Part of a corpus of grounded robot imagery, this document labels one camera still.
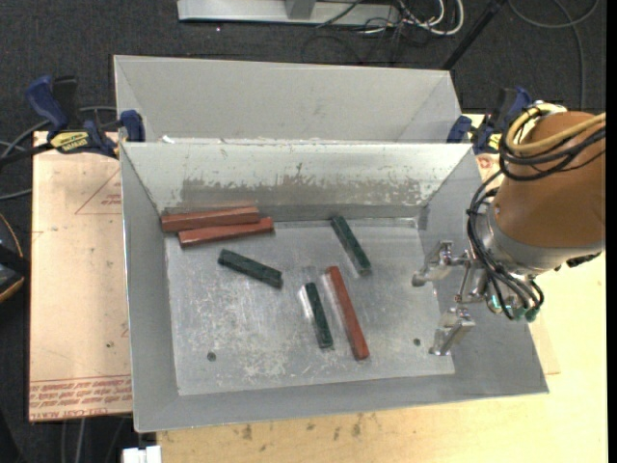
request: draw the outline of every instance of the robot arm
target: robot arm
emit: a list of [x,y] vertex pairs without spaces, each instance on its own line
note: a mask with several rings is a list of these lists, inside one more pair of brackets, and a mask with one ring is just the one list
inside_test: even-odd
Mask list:
[[[604,136],[605,114],[563,111],[546,103],[523,110],[501,137],[500,170],[469,205],[469,248],[460,258],[443,259],[443,249],[449,256],[452,250],[449,242],[440,242],[415,273],[414,286],[441,279],[462,264],[464,278],[454,297],[459,305],[446,314],[464,316],[469,325],[460,304],[485,301],[509,319],[532,321],[544,302],[535,278],[604,249]],[[489,190],[499,176],[501,185]],[[438,328],[434,353],[449,353],[438,338],[462,331],[456,324]]]

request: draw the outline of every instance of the blue clamp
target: blue clamp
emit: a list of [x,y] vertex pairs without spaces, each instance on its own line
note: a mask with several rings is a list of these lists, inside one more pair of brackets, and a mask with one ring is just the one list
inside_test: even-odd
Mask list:
[[498,107],[485,115],[482,124],[474,128],[471,119],[461,115],[450,128],[447,143],[461,143],[471,132],[474,154],[498,152],[499,138],[512,123],[533,102],[531,95],[519,86],[514,89],[502,88],[499,92]]
[[[85,120],[81,128],[68,128],[75,121],[67,115],[54,96],[50,75],[32,82],[26,90],[26,99],[39,115],[52,124],[47,133],[47,144],[51,149],[55,148],[64,154],[91,152],[114,158],[118,156],[118,143],[109,139],[95,121]],[[120,119],[113,125],[124,127],[127,141],[144,142],[146,139],[142,119],[135,110],[122,112]]]

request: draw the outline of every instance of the cardboard sheet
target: cardboard sheet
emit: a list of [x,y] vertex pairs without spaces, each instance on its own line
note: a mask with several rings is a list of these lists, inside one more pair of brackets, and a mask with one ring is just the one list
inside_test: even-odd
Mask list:
[[31,422],[132,410],[123,269],[118,160],[35,156]]

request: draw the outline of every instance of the white cable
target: white cable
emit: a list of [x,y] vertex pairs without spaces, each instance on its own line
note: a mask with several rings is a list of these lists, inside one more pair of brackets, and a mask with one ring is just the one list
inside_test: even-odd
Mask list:
[[417,23],[409,19],[403,19],[403,22],[405,22],[406,24],[412,24],[421,27],[422,29],[426,29],[429,33],[437,36],[452,36],[461,30],[461,28],[463,27],[463,23],[465,22],[465,8],[463,7],[463,1],[455,0],[455,2],[458,8],[459,22],[453,29],[450,29],[448,31],[440,31],[438,29],[433,29],[434,24]]

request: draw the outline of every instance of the yellow clamp label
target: yellow clamp label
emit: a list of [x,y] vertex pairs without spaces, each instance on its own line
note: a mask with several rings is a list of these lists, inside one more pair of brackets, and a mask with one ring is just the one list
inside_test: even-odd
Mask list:
[[70,150],[76,150],[77,148],[87,146],[88,137],[88,132],[84,131],[60,132],[56,137],[49,141],[49,144],[57,150],[68,152]]

